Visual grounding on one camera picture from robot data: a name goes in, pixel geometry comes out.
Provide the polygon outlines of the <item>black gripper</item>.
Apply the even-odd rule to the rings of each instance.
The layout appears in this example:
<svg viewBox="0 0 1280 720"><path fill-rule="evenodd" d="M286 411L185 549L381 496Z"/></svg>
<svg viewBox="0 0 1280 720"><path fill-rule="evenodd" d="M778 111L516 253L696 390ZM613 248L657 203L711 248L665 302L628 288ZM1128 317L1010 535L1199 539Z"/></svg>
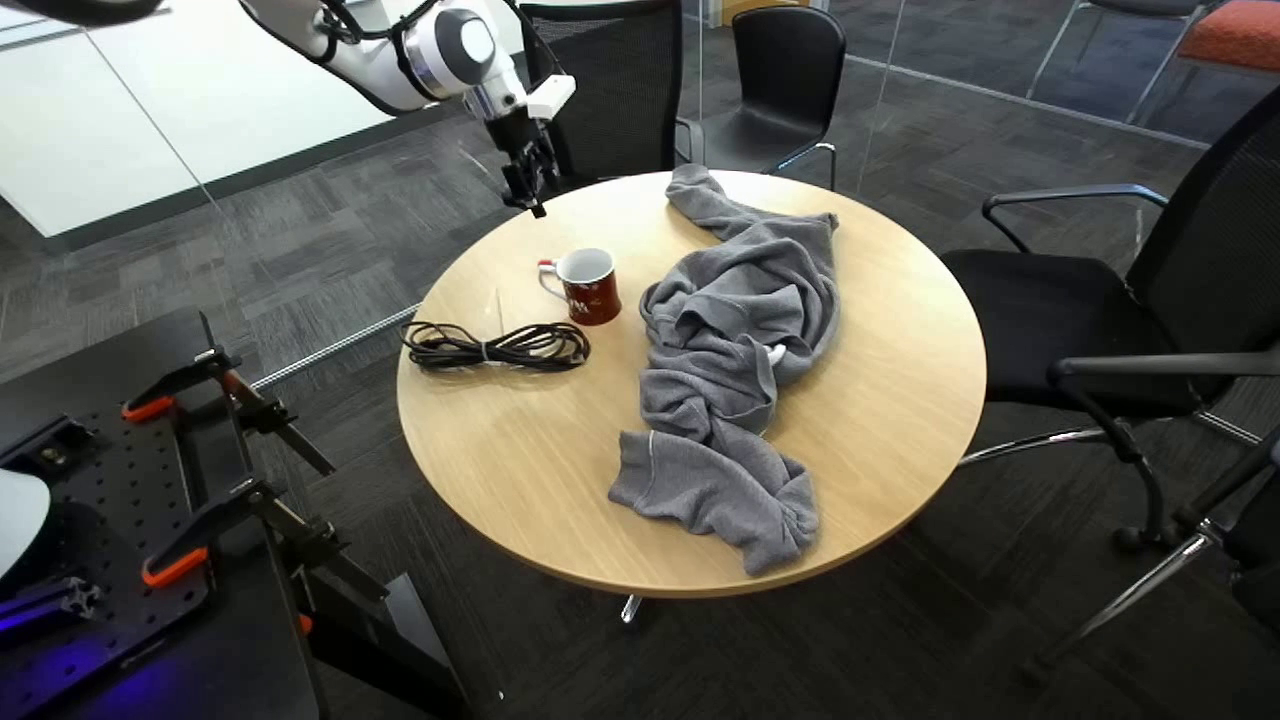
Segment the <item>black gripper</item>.
<svg viewBox="0 0 1280 720"><path fill-rule="evenodd" d="M554 197L559 190L557 140L546 122L516 111L510 122L510 190L516 203L531 197Z"/></svg>

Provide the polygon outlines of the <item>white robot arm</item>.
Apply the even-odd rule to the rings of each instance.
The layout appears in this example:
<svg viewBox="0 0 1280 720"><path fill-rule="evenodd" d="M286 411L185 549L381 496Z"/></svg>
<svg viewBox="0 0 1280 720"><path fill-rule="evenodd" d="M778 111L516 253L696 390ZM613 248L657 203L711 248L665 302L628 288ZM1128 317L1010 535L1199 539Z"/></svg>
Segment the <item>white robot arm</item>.
<svg viewBox="0 0 1280 720"><path fill-rule="evenodd" d="M550 74L528 84L516 0L241 0L249 21L297 56L356 88L387 117L464 101L510 157L516 208L541 208L563 190L554 122L576 82Z"/></svg>

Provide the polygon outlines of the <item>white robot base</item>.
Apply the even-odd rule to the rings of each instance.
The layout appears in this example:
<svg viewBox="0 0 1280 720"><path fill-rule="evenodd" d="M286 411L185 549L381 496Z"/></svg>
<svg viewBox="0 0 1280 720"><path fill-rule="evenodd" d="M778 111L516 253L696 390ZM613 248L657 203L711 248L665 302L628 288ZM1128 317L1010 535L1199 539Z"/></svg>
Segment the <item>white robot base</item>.
<svg viewBox="0 0 1280 720"><path fill-rule="evenodd" d="M0 467L0 580L17 583L34 572L53 509L53 488L40 476Z"/></svg>

